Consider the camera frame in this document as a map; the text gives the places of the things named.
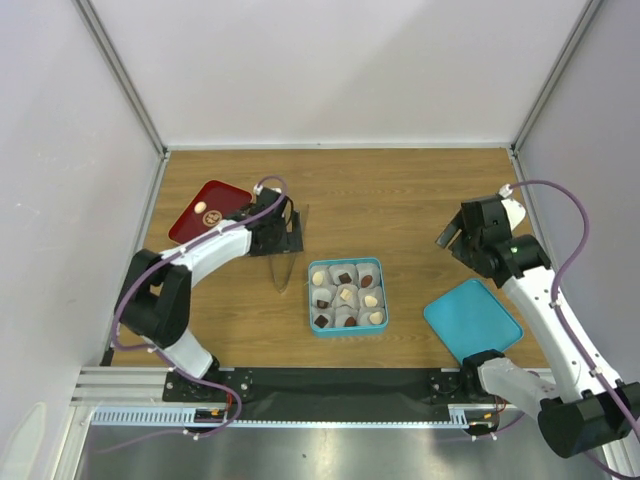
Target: wooden table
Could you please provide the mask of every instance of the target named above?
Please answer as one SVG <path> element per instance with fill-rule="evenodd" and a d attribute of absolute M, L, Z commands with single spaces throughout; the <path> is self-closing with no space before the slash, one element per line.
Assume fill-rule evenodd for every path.
<path fill-rule="evenodd" d="M 207 181 L 250 190 L 273 173 L 286 179 L 296 205 L 310 206 L 305 251 L 284 294 L 277 293 L 266 258 L 236 259 L 204 279 L 191 303 L 190 328 L 200 342 L 225 366 L 457 366 L 422 311 L 474 274 L 434 240 L 461 201 L 514 181 L 505 150 L 174 152 L 146 247 L 173 246 L 169 228 Z M 371 337 L 316 338 L 309 328 L 307 266 L 361 256 L 382 262 L 389 327 Z M 504 295 L 499 298 L 525 328 L 509 356 L 524 367 L 547 366 L 527 325 Z M 123 341 L 138 339 L 126 332 Z M 158 360 L 145 352 L 119 352 L 114 364 Z"/>

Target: logo on tray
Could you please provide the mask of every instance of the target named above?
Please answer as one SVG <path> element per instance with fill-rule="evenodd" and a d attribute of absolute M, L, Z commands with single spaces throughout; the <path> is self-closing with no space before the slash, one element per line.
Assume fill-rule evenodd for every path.
<path fill-rule="evenodd" d="M 215 227 L 222 220 L 222 214 L 217 210 L 209 210 L 202 216 L 202 223 L 207 227 Z"/>

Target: teal tray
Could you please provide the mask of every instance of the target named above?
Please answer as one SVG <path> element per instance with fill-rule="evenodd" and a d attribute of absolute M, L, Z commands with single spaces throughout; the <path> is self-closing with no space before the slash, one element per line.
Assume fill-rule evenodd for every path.
<path fill-rule="evenodd" d="M 357 265 L 358 263 L 373 263 L 380 269 L 380 287 L 382 287 L 382 296 L 384 297 L 384 316 L 385 321 L 380 325 L 368 325 L 366 327 L 334 327 L 334 328 L 318 328 L 313 323 L 313 315 L 311 313 L 311 269 L 318 265 L 342 265 L 345 263 L 351 263 Z M 307 270 L 308 283 L 309 283 L 309 326 L 311 331 L 316 337 L 320 338 L 335 338 L 335 337 L 354 337 L 360 335 L 376 335 L 382 333 L 389 325 L 389 304 L 387 303 L 387 289 L 384 286 L 384 275 L 382 274 L 382 265 L 380 260 L 375 257 L 362 257 L 362 258 L 342 258 L 338 260 L 316 260 L 309 264 Z"/>
<path fill-rule="evenodd" d="M 424 318 L 462 364 L 484 350 L 505 351 L 522 327 L 480 280 L 467 280 L 424 309 Z"/>

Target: red tray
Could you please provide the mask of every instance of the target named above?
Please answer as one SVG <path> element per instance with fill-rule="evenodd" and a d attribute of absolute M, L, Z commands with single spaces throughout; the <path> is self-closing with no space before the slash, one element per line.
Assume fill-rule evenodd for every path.
<path fill-rule="evenodd" d="M 169 238 L 176 243 L 187 243 L 215 227 L 225 215 L 250 203 L 251 198 L 250 192 L 211 180 L 204 184 L 173 224 Z M 199 202 L 205 202 L 206 207 L 201 213 L 196 213 L 194 209 Z"/>

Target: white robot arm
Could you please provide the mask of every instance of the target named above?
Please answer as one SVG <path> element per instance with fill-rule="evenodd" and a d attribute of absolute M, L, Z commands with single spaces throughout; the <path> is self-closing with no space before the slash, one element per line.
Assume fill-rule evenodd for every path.
<path fill-rule="evenodd" d="M 463 361 L 465 390 L 470 396 L 498 395 L 537 419 L 551 449 L 567 458 L 625 437 L 630 423 L 598 376 L 634 418 L 640 414 L 640 384 L 625 384 L 602 358 L 560 293 L 552 300 L 555 272 L 531 235 L 513 237 L 525 216 L 517 201 L 496 194 L 463 202 L 458 214 L 436 240 L 453 256 L 502 288 L 527 320 L 549 361 L 555 384 L 515 366 L 497 351 L 480 352 Z M 562 313 L 579 344 L 597 360 L 589 367 L 576 342 L 556 315 Z"/>
<path fill-rule="evenodd" d="M 139 251 L 118 299 L 123 308 L 116 309 L 117 321 L 159 350 L 169 364 L 196 379 L 216 381 L 220 364 L 188 328 L 191 289 L 234 258 L 303 249 L 300 215 L 293 202 L 279 189 L 260 184 L 254 192 L 255 203 L 190 242 L 160 253 Z M 148 275 L 154 266 L 157 271 Z M 140 282 L 145 275 L 148 278 Z M 160 285 L 160 292 L 154 293 L 151 287 Z"/>

